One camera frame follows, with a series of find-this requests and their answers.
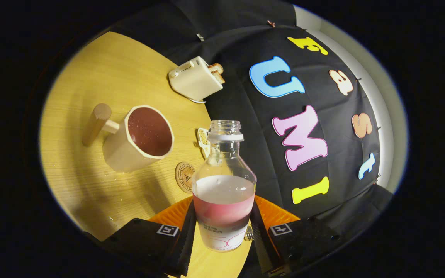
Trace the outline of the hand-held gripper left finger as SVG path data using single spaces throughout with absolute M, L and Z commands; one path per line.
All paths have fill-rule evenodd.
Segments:
M 187 197 L 149 220 L 133 218 L 103 241 L 88 238 L 149 275 L 180 278 L 188 273 L 196 223 L 193 197 Z

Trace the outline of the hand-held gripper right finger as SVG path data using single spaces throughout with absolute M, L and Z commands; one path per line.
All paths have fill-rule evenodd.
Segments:
M 343 244 L 343 236 L 321 220 L 301 219 L 258 196 L 250 222 L 265 276 L 290 276 L 326 258 Z

